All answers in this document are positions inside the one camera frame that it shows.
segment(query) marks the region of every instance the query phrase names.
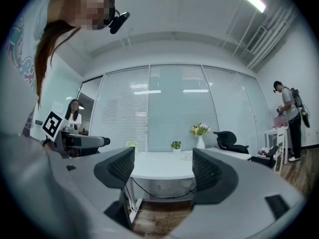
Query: woman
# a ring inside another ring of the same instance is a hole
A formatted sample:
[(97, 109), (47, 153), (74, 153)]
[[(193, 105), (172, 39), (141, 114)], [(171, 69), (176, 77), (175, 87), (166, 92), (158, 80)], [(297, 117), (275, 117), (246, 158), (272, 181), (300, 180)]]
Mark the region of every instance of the woman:
[[(81, 28), (95, 30), (109, 25), (115, 16), (114, 2), (31, 0), (13, 24), (0, 53), (0, 61), (9, 64), (12, 70), (18, 70), (23, 80), (36, 91), (40, 106), (48, 58)], [(67, 38), (58, 44), (58, 38), (66, 33)], [(33, 112), (22, 132), (26, 137), (30, 136)]]
[(76, 99), (73, 99), (68, 106), (68, 110), (66, 111), (65, 118), (69, 121), (69, 125), (77, 124), (78, 130), (80, 131), (82, 127), (82, 117), (79, 114), (79, 107), (80, 107), (79, 101), (77, 101)]

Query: long brown hair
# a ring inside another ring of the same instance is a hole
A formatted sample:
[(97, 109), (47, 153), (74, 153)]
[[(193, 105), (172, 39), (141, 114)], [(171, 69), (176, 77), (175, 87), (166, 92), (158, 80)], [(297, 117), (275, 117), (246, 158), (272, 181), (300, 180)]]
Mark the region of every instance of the long brown hair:
[[(44, 34), (38, 44), (36, 55), (35, 55), (35, 75), (36, 75), (36, 93), (39, 96), (38, 106), (40, 106), (41, 92), (42, 92), (42, 83), (45, 78), (47, 60), (51, 56), (51, 65), (52, 57), (56, 49), (60, 47), (63, 43), (68, 41), (73, 35), (75, 35), (81, 28), (73, 27), (67, 24), (63, 20), (58, 20), (52, 23), (49, 23), (45, 29)], [(65, 33), (70, 32), (70, 35), (63, 40), (56, 47), (56, 42), (60, 36)]]

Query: potted plant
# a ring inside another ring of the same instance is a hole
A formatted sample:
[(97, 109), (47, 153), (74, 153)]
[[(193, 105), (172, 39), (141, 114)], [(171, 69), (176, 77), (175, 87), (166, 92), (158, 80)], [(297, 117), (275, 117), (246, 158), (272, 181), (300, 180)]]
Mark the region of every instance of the potted plant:
[(204, 123), (194, 125), (191, 127), (191, 132), (198, 137), (197, 148), (205, 149), (205, 143), (203, 141), (203, 135), (211, 132), (210, 127)]
[(173, 149), (173, 153), (180, 154), (180, 141), (174, 141), (170, 147)]

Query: white blinds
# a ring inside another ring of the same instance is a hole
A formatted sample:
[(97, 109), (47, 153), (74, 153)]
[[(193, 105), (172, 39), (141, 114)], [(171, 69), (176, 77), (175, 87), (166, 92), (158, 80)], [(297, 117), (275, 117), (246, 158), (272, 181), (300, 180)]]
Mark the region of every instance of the white blinds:
[(265, 132), (272, 127), (269, 109), (257, 79), (244, 74), (239, 74), (239, 76), (253, 109), (257, 129), (258, 149), (260, 149), (266, 146)]
[(257, 155), (257, 136), (253, 112), (244, 86), (236, 72), (204, 67), (214, 99), (220, 131), (231, 131), (236, 144), (249, 145)]
[[(212, 96), (200, 66), (151, 66), (148, 110), (149, 151), (171, 151), (181, 141), (182, 150), (196, 147), (190, 132), (194, 124), (205, 123), (218, 131)], [(204, 136), (207, 147), (216, 145), (216, 136)]]
[(149, 68), (141, 67), (107, 74), (92, 116), (91, 135), (108, 137), (111, 144), (100, 152), (138, 143), (145, 151)]

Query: seated woman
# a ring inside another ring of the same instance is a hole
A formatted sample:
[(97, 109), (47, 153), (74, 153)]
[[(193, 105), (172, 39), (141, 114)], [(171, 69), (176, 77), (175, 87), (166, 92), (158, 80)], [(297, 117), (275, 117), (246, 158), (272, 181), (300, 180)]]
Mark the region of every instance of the seated woman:
[(68, 106), (68, 110), (66, 111), (66, 115), (65, 115), (65, 118), (69, 121), (68, 126), (70, 126), (71, 124), (77, 124), (78, 131), (80, 131), (82, 127), (82, 117), (79, 114), (79, 107), (80, 107), (79, 101), (77, 101), (76, 99), (73, 99), (70, 102)]

